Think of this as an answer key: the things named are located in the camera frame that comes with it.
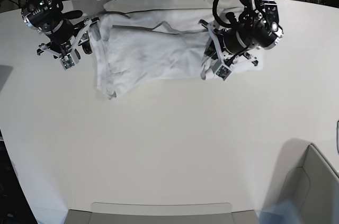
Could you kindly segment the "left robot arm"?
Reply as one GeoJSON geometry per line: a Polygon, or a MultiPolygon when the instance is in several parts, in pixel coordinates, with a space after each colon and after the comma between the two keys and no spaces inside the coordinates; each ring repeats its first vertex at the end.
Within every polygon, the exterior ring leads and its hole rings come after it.
{"type": "Polygon", "coordinates": [[[239,56],[249,58],[249,50],[270,50],[282,39],[283,28],[275,0],[239,0],[244,9],[238,16],[234,12],[218,13],[219,1],[212,2],[214,22],[200,21],[205,28],[211,27],[205,56],[222,61],[239,56]]]}

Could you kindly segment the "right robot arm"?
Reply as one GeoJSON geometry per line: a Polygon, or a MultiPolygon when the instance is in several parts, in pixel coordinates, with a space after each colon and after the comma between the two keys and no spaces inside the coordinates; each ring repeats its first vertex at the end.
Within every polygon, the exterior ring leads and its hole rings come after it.
{"type": "Polygon", "coordinates": [[[23,22],[50,40],[47,44],[39,45],[38,56],[48,51],[56,59],[64,57],[73,50],[71,39],[76,37],[80,37],[76,45],[81,46],[86,54],[92,53],[87,32],[80,33],[85,28],[85,21],[71,23],[72,20],[81,18],[83,12],[63,10],[63,0],[28,0],[22,7],[23,22]]]}

